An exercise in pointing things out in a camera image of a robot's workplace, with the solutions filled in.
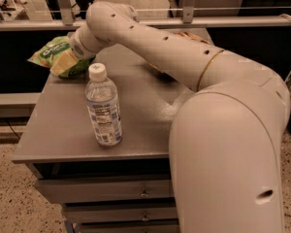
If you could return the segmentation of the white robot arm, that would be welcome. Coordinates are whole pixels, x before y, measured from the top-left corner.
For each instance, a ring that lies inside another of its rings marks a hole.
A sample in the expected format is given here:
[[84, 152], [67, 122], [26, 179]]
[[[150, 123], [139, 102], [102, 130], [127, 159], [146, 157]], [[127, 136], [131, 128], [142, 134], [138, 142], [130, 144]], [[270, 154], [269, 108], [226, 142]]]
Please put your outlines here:
[[275, 71], [214, 45], [136, 22], [128, 5], [98, 1], [71, 37], [89, 59], [120, 44], [191, 90], [169, 137], [181, 233], [284, 233], [280, 144], [290, 117]]

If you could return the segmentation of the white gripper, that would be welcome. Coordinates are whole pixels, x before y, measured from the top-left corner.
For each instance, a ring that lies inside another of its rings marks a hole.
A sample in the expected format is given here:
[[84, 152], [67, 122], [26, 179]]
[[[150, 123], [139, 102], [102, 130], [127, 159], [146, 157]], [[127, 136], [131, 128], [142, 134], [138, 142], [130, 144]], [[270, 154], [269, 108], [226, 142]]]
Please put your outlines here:
[[86, 25], [76, 30], [70, 37], [69, 44], [72, 50], [64, 51], [50, 68], [50, 72], [57, 77], [65, 77], [78, 63], [77, 58], [93, 58], [108, 46], [107, 42], [98, 39]]

